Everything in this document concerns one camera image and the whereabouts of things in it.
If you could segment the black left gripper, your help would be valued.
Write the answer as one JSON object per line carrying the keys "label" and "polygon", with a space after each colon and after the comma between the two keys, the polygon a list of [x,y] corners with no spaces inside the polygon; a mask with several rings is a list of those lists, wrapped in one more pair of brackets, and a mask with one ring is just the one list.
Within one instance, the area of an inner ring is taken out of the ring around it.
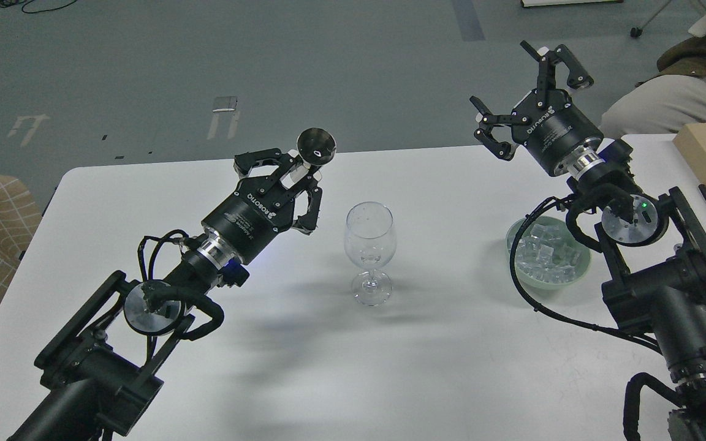
{"label": "black left gripper", "polygon": [[[271,243],[277,235],[296,229],[310,235],[317,228],[322,188],[314,174],[319,168],[292,168],[296,159],[278,148],[241,153],[233,157],[240,181],[204,220],[205,240],[200,254],[213,265],[227,265],[236,258],[243,265]],[[250,178],[253,168],[277,167],[267,176]],[[291,185],[280,179],[286,176]],[[306,213],[294,217],[296,198],[306,194]]]}

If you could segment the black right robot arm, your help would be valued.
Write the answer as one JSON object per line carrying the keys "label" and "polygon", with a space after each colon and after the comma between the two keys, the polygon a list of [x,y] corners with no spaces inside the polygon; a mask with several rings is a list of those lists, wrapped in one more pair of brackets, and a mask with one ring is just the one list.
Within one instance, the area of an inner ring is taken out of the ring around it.
{"label": "black right robot arm", "polygon": [[675,405],[669,413],[672,440],[706,440],[706,232],[677,187],[653,198],[636,184],[629,163],[633,148],[624,140],[602,147],[603,134],[557,86],[555,69],[566,65],[567,86],[591,86],[593,78],[565,45],[537,51],[537,84],[497,115],[479,100],[474,137],[491,153],[510,161],[524,147],[549,176],[569,174],[571,193],[549,197],[526,215],[520,239],[540,215],[555,208],[580,245],[605,258],[611,279],[602,298],[616,328],[553,312],[522,288],[517,276],[517,242],[509,251],[512,280],[522,298],[548,317],[640,344],[665,359],[672,387],[647,373],[631,377],[624,397],[627,440],[639,440],[640,394],[649,388]]}

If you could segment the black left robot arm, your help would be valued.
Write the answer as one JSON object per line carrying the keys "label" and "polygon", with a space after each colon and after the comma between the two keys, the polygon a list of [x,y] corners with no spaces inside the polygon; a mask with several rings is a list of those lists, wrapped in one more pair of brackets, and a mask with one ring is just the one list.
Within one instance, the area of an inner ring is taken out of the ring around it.
{"label": "black left robot arm", "polygon": [[238,154],[235,190],[202,221],[203,232],[173,230],[155,240],[184,246],[157,278],[139,262],[140,280],[115,271],[36,357],[48,396],[12,440],[110,440],[127,436],[163,386],[157,373],[182,341],[217,330],[224,310],[208,293],[241,287],[246,266],[279,234],[316,229],[319,171],[335,147]]}

